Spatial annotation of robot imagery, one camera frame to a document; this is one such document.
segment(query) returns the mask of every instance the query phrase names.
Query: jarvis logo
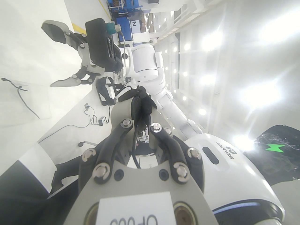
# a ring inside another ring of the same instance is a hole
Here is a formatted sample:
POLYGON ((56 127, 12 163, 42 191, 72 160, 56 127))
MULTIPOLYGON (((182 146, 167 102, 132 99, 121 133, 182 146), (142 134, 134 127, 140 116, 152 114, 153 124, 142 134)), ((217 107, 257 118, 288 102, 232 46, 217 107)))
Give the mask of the jarvis logo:
POLYGON ((234 159, 233 156, 231 155, 231 154, 237 154, 234 149, 232 149, 231 147, 223 147, 223 145, 218 142, 216 142, 216 144, 218 144, 225 151, 225 153, 228 155, 230 159, 234 159))

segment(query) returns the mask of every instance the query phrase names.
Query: metal screw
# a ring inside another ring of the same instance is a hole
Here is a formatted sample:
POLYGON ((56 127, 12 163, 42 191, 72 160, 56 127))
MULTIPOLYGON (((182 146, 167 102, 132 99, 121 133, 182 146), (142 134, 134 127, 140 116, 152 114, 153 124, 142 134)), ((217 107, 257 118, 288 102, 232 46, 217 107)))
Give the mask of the metal screw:
POLYGON ((178 181, 181 183, 186 183, 190 179, 190 171, 188 167, 182 162, 174 163, 173 167, 176 169, 178 174, 178 181))
POLYGON ((198 153, 197 150, 191 150, 191 155, 192 155, 194 158, 198 158, 199 153, 198 153))
POLYGON ((151 126, 155 133, 158 133, 162 130, 162 126, 159 123, 153 123, 153 124, 151 124, 151 126))
POLYGON ((171 129, 170 128, 165 128, 164 129, 169 135, 171 135, 172 134, 172 131, 171 131, 171 129))
POLYGON ((182 177, 182 178, 185 178, 186 175, 188 174, 187 170, 185 169, 184 166, 179 166, 177 169, 176 169, 176 172, 178 174, 179 177, 182 177))
POLYGON ((123 121, 123 125, 124 125, 125 127, 128 127, 130 124, 131 124, 131 121, 130 121, 129 119, 125 119, 125 120, 123 121))
POLYGON ((107 173, 107 169, 105 166, 100 166, 95 170, 95 176, 98 178, 103 177, 107 173))
POLYGON ((91 158, 95 155, 96 155, 96 150, 94 150, 93 148, 90 148, 83 152, 81 158, 82 158, 83 162, 87 162, 89 160, 89 158, 91 158))
POLYGON ((191 147, 187 150, 187 155, 190 158, 198 158, 199 160, 201 159, 201 154, 200 154, 199 150, 196 148, 193 148, 193 147, 191 147))

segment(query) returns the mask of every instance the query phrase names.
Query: bolt head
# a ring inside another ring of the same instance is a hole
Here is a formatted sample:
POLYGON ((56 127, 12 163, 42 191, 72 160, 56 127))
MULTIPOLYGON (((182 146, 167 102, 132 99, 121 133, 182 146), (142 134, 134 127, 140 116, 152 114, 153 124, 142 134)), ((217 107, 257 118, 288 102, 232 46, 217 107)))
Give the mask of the bolt head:
POLYGON ((95 156, 96 155, 96 150, 94 149, 87 149, 86 151, 84 151, 84 153, 82 154, 82 160, 84 162, 87 162, 89 160, 90 157, 95 156))
POLYGON ((171 131, 169 128, 165 128, 165 131, 166 131, 169 135, 172 134, 172 131, 171 131))
POLYGON ((107 173, 105 166, 99 166, 94 169, 95 177, 101 178, 107 173))
POLYGON ((124 121, 123 121, 123 125, 124 126, 129 126, 131 124, 131 121, 129 120, 129 119, 125 119, 124 121))
POLYGON ((191 155, 192 155, 194 158, 198 158, 199 153, 198 153, 197 150, 193 149, 193 150, 191 150, 191 155))
POLYGON ((182 178, 185 178, 186 175, 188 174, 187 170, 185 169, 184 166, 179 166, 177 169, 176 169, 176 172, 178 174, 179 177, 182 177, 182 178))
POLYGON ((160 128, 161 128, 161 125, 160 125, 160 124, 155 123, 155 124, 153 125, 153 129, 154 129, 155 131, 158 131, 160 128))

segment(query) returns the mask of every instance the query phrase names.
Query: black panel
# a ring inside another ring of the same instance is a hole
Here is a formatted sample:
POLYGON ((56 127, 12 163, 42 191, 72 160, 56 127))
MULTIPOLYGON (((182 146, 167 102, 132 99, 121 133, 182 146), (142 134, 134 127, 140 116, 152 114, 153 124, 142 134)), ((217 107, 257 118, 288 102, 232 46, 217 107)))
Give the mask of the black panel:
POLYGON ((97 18, 86 22, 86 33, 91 61, 102 68, 113 68, 117 64, 114 59, 115 48, 113 37, 106 31, 105 21, 97 18))
POLYGON ((224 205, 213 210, 219 224, 254 225, 267 219, 282 221, 282 211, 275 204, 262 199, 249 199, 224 205))
POLYGON ((208 159, 211 161, 211 163, 215 165, 219 164, 218 158, 213 154, 213 152, 211 152, 211 150, 208 147, 203 147, 202 150, 206 154, 208 159))
POLYGON ((53 41, 63 44, 66 43, 64 32, 58 26, 44 22, 42 24, 42 29, 53 41))

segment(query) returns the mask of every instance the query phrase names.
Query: cable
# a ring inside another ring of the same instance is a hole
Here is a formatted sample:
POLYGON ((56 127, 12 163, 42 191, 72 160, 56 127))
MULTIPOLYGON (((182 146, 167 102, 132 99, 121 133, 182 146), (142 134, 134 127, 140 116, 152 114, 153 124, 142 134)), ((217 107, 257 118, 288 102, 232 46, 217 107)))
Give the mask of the cable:
POLYGON ((108 106, 108 109, 109 109, 109 113, 108 113, 108 120, 106 120, 106 117, 105 117, 105 121, 106 121, 106 123, 108 123, 108 122, 109 122, 109 118, 110 118, 110 106, 108 106))
POLYGON ((68 124, 68 125, 66 125, 66 126, 64 126, 64 127, 61 127, 59 130, 57 130, 57 131, 55 131, 55 132, 53 132, 52 134, 50 134, 49 136, 46 136, 44 139, 42 139, 41 141, 39 141, 38 143, 41 143, 42 141, 44 141, 45 139, 47 139, 48 137, 50 137, 50 136, 52 136, 52 135, 54 135, 56 132, 59 132, 61 129, 63 129, 63 128, 66 128, 66 127, 68 127, 68 126, 75 126, 75 127, 77 127, 77 128, 86 128, 86 127, 88 127, 89 126, 89 124, 93 124, 92 123, 92 119, 91 119, 91 116, 89 115, 89 114, 86 114, 85 113, 85 111, 83 112, 85 115, 88 115, 89 116, 89 118, 90 118, 90 121, 89 121, 89 123, 86 125, 86 126, 84 126, 84 127, 80 127, 80 126, 77 126, 77 125, 74 125, 74 124, 68 124))
POLYGON ((91 124, 93 124, 93 125, 95 125, 95 124, 99 125, 99 124, 97 123, 97 116, 95 115, 95 110, 94 110, 94 108, 91 107, 91 106, 89 106, 89 107, 92 108, 93 111, 94 111, 92 118, 91 118, 91 116, 90 116, 89 114, 86 113, 86 110, 85 110, 83 113, 84 113, 85 115, 88 115, 88 116, 89 116, 90 121, 91 121, 91 124))
POLYGON ((86 126, 84 126, 84 127, 79 127, 79 126, 74 125, 74 124, 68 124, 68 125, 66 125, 66 126, 64 126, 64 127, 61 127, 59 130, 53 132, 51 135, 46 136, 44 139, 42 139, 42 140, 39 141, 38 143, 41 143, 42 141, 44 141, 44 140, 47 139, 48 137, 52 136, 52 135, 55 134, 56 132, 59 132, 61 129, 66 128, 66 127, 68 127, 68 126, 75 126, 75 127, 77 127, 77 128, 86 128, 86 127, 88 127, 88 125, 86 125, 86 126))
POLYGON ((12 83, 12 81, 10 81, 10 80, 8 80, 8 79, 6 79, 6 78, 1 78, 1 80, 2 80, 2 81, 8 81, 8 82, 10 82, 11 85, 13 85, 13 86, 18 90, 18 95, 19 95, 20 99, 22 100, 22 102, 24 103, 24 105, 25 105, 25 106, 26 106, 26 107, 27 107, 34 115, 36 115, 36 116, 38 117, 38 119, 40 119, 40 117, 39 117, 33 110, 31 110, 31 109, 29 108, 29 106, 27 106, 26 102, 23 100, 23 98, 22 98, 22 96, 21 96, 21 94, 20 94, 20 90, 26 91, 26 92, 29 92, 29 91, 26 90, 26 89, 22 89, 22 86, 17 87, 15 84, 12 83))
POLYGON ((141 168, 139 163, 137 162, 136 156, 135 156, 135 147, 136 147, 136 132, 137 132, 137 126, 138 126, 139 122, 137 123, 137 125, 134 127, 134 135, 133 135, 133 140, 132 140, 132 158, 133 161, 136 165, 137 168, 141 168))

